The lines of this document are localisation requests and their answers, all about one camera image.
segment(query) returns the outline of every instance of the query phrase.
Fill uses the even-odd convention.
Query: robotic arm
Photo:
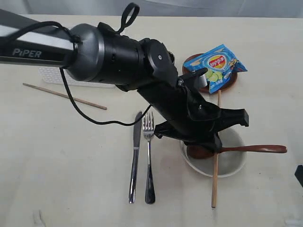
[[[125,92],[137,90],[167,120],[156,126],[158,138],[219,150],[218,132],[235,124],[248,126],[246,111],[221,109],[203,99],[198,90],[207,85],[206,68],[178,77],[164,44],[120,35],[138,12],[137,5],[128,5],[117,32],[101,22],[98,27],[77,25],[69,32],[78,42],[71,42],[66,31],[54,26],[29,29],[7,42],[11,34],[37,21],[0,10],[0,63],[60,67],[78,81],[115,84]]]

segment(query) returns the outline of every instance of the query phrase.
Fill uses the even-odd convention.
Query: lay's logo
[[[221,69],[226,64],[226,59],[223,55],[215,55],[208,60],[208,64],[212,68]]]

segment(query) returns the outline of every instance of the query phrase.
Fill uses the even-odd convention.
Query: fork handle
[[[152,169],[151,169],[151,141],[147,141],[148,147],[148,165],[147,165],[147,179],[146,179],[146,190],[145,190],[145,202],[147,204],[153,204],[156,201],[155,190],[153,187],[152,180]]]

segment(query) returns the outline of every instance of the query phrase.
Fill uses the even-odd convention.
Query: lay's chips bag
[[[189,71],[195,71],[202,68],[208,69],[205,76],[209,82],[210,94],[219,90],[230,80],[232,71],[247,71],[234,53],[224,46],[224,44],[185,62],[184,67]]]

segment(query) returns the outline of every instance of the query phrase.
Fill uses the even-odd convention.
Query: white basket
[[[39,67],[39,72],[42,75],[42,78],[46,83],[63,84],[59,68]],[[66,77],[68,85],[71,85],[71,86],[103,87],[103,88],[114,88],[115,87],[115,85],[112,85],[112,84],[101,84],[101,83],[76,81],[73,78],[71,78],[67,72],[65,72],[65,77]]]

